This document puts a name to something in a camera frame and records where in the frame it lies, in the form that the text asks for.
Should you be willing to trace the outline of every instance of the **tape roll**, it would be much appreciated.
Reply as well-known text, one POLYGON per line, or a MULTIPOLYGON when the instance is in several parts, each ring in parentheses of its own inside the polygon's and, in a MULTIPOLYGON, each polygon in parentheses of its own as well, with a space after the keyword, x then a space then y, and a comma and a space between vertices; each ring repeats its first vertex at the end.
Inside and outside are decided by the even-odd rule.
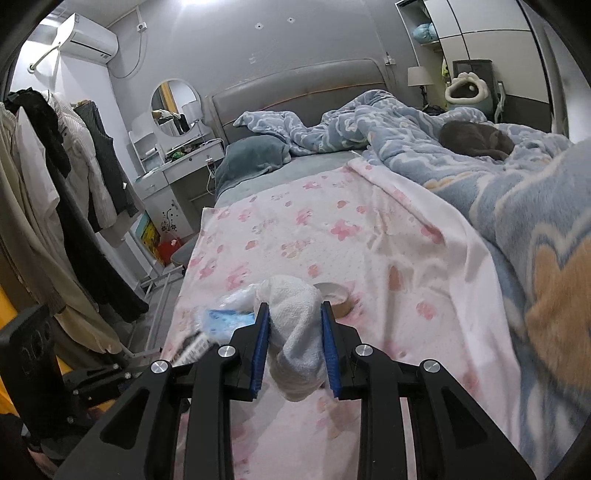
POLYGON ((314 285, 322 294, 322 301, 329 301, 335 318, 346 317, 355 306, 349 290, 338 283, 317 283, 314 285))

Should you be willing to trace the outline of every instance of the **vanity table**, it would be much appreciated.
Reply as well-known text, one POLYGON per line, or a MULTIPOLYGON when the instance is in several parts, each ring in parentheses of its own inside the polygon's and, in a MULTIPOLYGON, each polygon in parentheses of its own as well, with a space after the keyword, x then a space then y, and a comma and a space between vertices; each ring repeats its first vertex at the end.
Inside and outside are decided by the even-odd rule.
POLYGON ((135 191, 160 234, 170 231, 184 239, 199 231, 203 208, 215 204, 214 195, 206 188, 207 164, 219 162, 224 155, 222 140, 212 140, 135 182, 135 191))

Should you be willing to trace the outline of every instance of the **beige coat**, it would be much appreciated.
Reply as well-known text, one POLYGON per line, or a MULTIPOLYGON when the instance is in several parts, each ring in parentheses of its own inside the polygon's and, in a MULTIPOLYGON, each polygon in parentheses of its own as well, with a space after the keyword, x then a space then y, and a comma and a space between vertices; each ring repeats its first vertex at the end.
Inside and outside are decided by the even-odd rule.
MULTIPOLYGON (((0 119, 2 121, 0 125, 0 203, 4 210, 2 212, 4 220, 0 220, 0 222, 12 220, 12 234, 17 236, 22 248, 32 250, 35 259, 34 265, 40 273, 39 277, 45 276, 50 280, 51 286, 48 286, 46 282, 41 282, 44 288, 41 289, 41 292, 37 289, 38 291, 34 293, 37 297, 36 300, 51 303, 52 290, 57 292, 58 297, 63 299, 66 306, 55 317, 73 340, 95 352, 120 352, 121 343, 115 331, 94 309, 75 279, 48 253, 35 232, 38 230, 38 226, 37 229, 34 229, 30 223, 30 221, 35 222, 34 218, 27 219, 26 211, 32 212, 32 209, 22 179, 9 153, 15 117, 4 108, 2 103, 0 103, 0 119)), ((10 232, 1 227, 0 225, 2 240, 9 255, 13 256, 15 252, 11 251, 8 239, 4 238, 10 232)))

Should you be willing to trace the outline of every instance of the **blue gripper pad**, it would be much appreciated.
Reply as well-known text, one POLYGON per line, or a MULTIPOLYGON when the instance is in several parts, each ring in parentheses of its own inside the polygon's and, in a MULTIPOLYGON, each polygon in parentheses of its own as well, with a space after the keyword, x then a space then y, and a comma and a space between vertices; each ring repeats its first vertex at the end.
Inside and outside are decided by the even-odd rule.
POLYGON ((339 356, 337 354, 335 339, 330 328, 330 320, 326 307, 322 305, 320 308, 322 314, 322 345, 324 349, 324 361, 326 363, 326 371, 329 377, 330 389, 336 398, 340 395, 340 368, 339 356))
POLYGON ((259 330, 258 338, 256 339, 255 349, 252 353, 250 391, 254 398, 257 397, 259 390, 262 387, 262 376, 265 372, 265 360, 267 359, 267 349, 269 347, 270 329, 271 315, 269 314, 269 308, 267 307, 261 320, 261 328, 259 330))

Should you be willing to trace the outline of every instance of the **blue floral blanket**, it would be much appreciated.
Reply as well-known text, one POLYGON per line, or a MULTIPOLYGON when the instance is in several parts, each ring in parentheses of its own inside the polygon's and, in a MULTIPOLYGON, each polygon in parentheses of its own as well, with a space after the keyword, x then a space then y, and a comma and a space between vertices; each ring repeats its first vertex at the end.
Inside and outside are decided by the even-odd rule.
POLYGON ((562 135, 499 124, 515 149, 494 162, 443 148, 437 139, 451 120, 492 125, 467 107, 429 116, 383 90, 326 112, 314 127, 292 112, 245 112, 234 125, 280 137, 294 155, 367 147, 371 163, 469 220, 495 261, 522 368, 521 453, 546 476, 591 410, 591 140, 573 146, 562 135))

